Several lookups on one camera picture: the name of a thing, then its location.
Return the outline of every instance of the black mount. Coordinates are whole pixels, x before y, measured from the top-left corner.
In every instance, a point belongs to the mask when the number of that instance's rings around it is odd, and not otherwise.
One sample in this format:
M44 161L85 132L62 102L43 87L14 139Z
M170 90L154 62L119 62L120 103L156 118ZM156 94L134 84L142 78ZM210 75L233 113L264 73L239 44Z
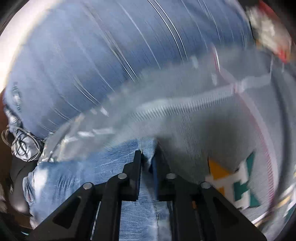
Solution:
M90 240L91 233L92 240L118 240L121 202L135 202L139 196L141 156L141 151L135 151L133 162L125 164L122 173L105 183L83 184L27 240ZM171 173L159 151L152 168L157 198L168 201L172 209L173 241L266 241L209 183L196 185Z

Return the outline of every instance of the blue jeans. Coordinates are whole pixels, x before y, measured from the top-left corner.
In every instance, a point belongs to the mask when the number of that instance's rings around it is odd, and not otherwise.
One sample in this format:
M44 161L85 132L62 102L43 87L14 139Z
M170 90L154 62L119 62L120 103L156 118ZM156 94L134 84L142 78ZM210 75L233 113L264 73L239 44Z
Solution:
M120 222L122 240L171 240L166 202L154 196L153 176L147 172L155 153L155 139L135 139L92 153L84 160L42 162L23 180L24 195L30 206L32 226L36 226L85 182L99 184L121 173L132 162L136 150L144 156L139 199L123 202Z
M144 69L187 61L213 44L252 43L235 2L64 0L22 46L5 103L44 139Z

